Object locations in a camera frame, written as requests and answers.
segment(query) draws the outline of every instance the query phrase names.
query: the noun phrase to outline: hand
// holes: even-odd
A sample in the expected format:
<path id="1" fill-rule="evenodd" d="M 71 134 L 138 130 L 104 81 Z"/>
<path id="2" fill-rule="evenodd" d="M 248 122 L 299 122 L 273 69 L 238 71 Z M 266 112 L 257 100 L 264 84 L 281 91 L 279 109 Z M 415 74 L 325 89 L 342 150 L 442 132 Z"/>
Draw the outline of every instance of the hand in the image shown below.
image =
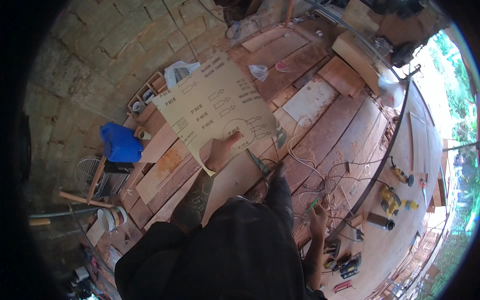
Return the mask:
<path id="1" fill-rule="evenodd" d="M 308 212 L 310 218 L 310 233 L 313 238 L 323 239 L 327 225 L 327 211 L 319 204 L 315 204 Z"/>
<path id="2" fill-rule="evenodd" d="M 235 144 L 240 138 L 241 133 L 237 131 L 224 141 L 213 139 L 210 157 L 205 162 L 205 166 L 209 170 L 218 172 L 225 164 L 233 144 Z"/>

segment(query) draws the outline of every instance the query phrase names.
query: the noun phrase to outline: white bucket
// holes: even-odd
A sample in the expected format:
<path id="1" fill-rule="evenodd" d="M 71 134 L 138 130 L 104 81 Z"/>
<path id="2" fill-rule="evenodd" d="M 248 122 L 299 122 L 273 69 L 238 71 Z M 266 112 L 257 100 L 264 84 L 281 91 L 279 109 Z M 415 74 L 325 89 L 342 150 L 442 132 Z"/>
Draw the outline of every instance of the white bucket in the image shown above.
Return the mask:
<path id="1" fill-rule="evenodd" d="M 101 208 L 97 214 L 100 225 L 105 231 L 114 230 L 117 226 L 125 224 L 128 219 L 127 212 L 121 206 Z"/>

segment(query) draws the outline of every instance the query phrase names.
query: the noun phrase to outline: tattoo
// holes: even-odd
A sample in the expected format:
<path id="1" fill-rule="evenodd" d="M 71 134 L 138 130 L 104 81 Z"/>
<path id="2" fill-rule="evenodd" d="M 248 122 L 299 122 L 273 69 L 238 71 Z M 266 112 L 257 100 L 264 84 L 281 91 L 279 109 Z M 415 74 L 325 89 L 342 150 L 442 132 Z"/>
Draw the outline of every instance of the tattoo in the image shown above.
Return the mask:
<path id="1" fill-rule="evenodd" d="M 200 225 L 205 215 L 208 196 L 212 190 L 215 175 L 210 177 L 202 170 L 192 187 L 175 207 L 170 223 L 180 227 L 185 233 Z"/>

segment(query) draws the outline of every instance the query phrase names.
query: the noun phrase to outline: power drill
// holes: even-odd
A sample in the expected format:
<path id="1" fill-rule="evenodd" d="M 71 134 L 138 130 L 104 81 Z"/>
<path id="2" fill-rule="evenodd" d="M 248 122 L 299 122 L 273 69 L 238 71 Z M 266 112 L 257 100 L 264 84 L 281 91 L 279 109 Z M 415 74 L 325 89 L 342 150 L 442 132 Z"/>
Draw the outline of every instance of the power drill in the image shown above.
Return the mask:
<path id="1" fill-rule="evenodd" d="M 411 187 L 413 185 L 413 182 L 415 182 L 415 178 L 413 177 L 413 174 L 411 174 L 410 176 L 407 176 L 402 171 L 402 169 L 400 169 L 399 167 L 397 167 L 393 163 L 393 157 L 392 156 L 390 156 L 390 160 L 392 161 L 392 167 L 390 168 L 392 170 L 392 172 L 398 177 L 398 179 L 401 182 L 406 183 L 409 187 Z"/>

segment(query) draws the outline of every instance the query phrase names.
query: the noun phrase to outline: wooden floor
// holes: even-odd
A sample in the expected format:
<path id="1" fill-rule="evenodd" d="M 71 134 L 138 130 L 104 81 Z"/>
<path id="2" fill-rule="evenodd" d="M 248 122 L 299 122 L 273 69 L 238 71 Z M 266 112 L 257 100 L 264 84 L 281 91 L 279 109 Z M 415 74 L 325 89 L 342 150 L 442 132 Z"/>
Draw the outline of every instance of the wooden floor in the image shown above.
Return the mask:
<path id="1" fill-rule="evenodd" d="M 328 34 L 324 34 L 323 37 L 312 34 L 312 30 L 314 32 L 316 28 L 321 28 Z M 301 214 L 316 196 L 319 196 L 320 202 L 329 210 L 329 214 L 337 217 L 344 217 L 355 205 L 369 180 L 357 181 L 342 176 L 357 179 L 371 177 L 379 163 L 351 165 L 348 172 L 344 163 L 365 163 L 381 159 L 386 151 L 386 145 L 382 143 L 385 128 L 393 117 L 391 111 L 381 111 L 379 105 L 366 91 L 361 91 L 355 98 L 340 96 L 328 82 L 316 75 L 317 70 L 330 59 L 327 49 L 342 30 L 337 31 L 339 29 L 322 19 L 309 20 L 296 25 L 287 36 L 280 37 L 281 40 L 276 40 L 254 53 L 250 53 L 241 45 L 228 52 L 244 71 L 245 76 L 256 85 L 282 129 L 277 133 L 277 137 L 260 140 L 253 144 L 250 150 L 270 169 L 279 161 L 288 166 L 287 180 L 296 213 L 293 235 L 299 248 L 309 240 L 308 223 L 305 223 L 307 220 Z M 295 39 L 296 46 L 289 48 L 285 46 L 282 51 L 275 51 L 275 48 L 289 45 L 283 39 Z M 247 65 L 255 61 L 261 62 L 265 53 L 278 54 L 279 57 L 268 60 L 283 60 L 293 72 L 279 72 L 270 63 L 267 80 L 264 82 L 254 80 L 248 72 Z M 439 137 L 430 119 L 427 118 L 423 102 L 419 99 L 418 92 L 410 92 L 408 109 L 425 122 L 430 122 L 429 174 L 434 174 L 432 178 L 435 179 L 441 145 L 437 142 Z M 392 155 L 399 167 L 410 170 L 412 159 L 410 128 L 408 116 L 404 118 Z M 328 177 L 326 184 L 321 185 L 323 179 L 317 171 L 299 163 L 288 152 L 289 144 L 295 156 L 311 160 L 316 170 L 323 177 Z M 130 217 L 127 225 L 119 227 L 114 232 L 104 233 L 96 246 L 105 261 L 109 257 L 110 245 L 121 254 L 125 254 L 154 222 L 169 221 L 173 209 L 191 187 L 200 169 L 198 163 L 184 153 L 182 145 L 175 142 L 165 152 L 164 158 L 156 164 L 135 165 L 134 174 L 121 193 L 121 204 Z M 260 169 L 247 152 L 231 160 L 214 182 L 203 225 L 207 224 L 211 214 L 223 205 L 228 197 L 245 194 L 252 201 L 261 201 L 265 197 L 266 185 L 260 179 Z M 400 198 L 415 200 L 420 204 L 420 209 L 414 212 L 401 211 L 394 217 L 396 227 L 391 232 L 364 224 L 363 232 L 366 236 L 362 243 L 360 274 L 349 278 L 356 289 L 344 290 L 335 295 L 334 286 L 344 280 L 339 274 L 324 275 L 322 281 L 328 284 L 324 291 L 328 299 L 367 297 L 404 256 L 420 226 L 426 208 L 417 182 L 414 187 L 406 188 L 406 185 L 398 184 L 398 179 L 387 169 L 382 173 L 380 180 L 392 184 Z M 145 194 L 145 191 L 139 193 L 137 184 L 146 186 L 147 182 L 151 182 L 148 196 L 151 199 L 142 199 L 140 194 Z M 428 182 L 428 199 L 431 198 L 434 182 L 435 180 Z M 380 184 L 374 186 L 361 211 L 382 214 L 378 197 L 379 186 Z M 330 219 L 327 224 L 334 228 L 338 223 L 338 219 Z M 349 229 L 345 229 L 342 234 L 352 236 Z M 349 252 L 351 244 L 347 239 L 342 237 L 341 239 L 343 239 L 341 254 Z M 108 276 L 106 278 L 114 285 L 112 278 Z"/>

